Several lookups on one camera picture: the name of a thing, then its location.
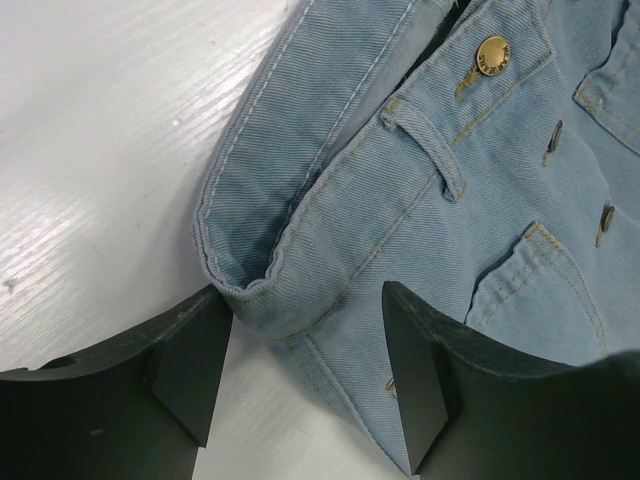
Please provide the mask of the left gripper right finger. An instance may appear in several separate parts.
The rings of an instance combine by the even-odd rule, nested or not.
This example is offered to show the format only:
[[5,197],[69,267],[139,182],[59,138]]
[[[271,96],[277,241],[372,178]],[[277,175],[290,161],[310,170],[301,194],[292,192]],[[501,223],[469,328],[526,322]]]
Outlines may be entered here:
[[639,355],[574,367],[523,353],[382,289],[385,335],[413,475],[635,479]]

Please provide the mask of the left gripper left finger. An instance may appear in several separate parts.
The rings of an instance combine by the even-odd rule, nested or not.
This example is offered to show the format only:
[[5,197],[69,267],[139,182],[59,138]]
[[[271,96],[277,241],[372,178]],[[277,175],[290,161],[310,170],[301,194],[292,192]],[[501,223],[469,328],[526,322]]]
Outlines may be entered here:
[[5,479],[189,479],[204,448],[232,313],[205,288],[42,367],[1,375]]

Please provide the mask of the light blue denim skirt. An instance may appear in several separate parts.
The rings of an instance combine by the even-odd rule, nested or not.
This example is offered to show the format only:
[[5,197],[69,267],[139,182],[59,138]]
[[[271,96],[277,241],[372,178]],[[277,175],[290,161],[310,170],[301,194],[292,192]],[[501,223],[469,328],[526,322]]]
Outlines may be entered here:
[[237,317],[401,468],[385,282],[557,362],[637,348],[638,3],[302,2],[194,236]]

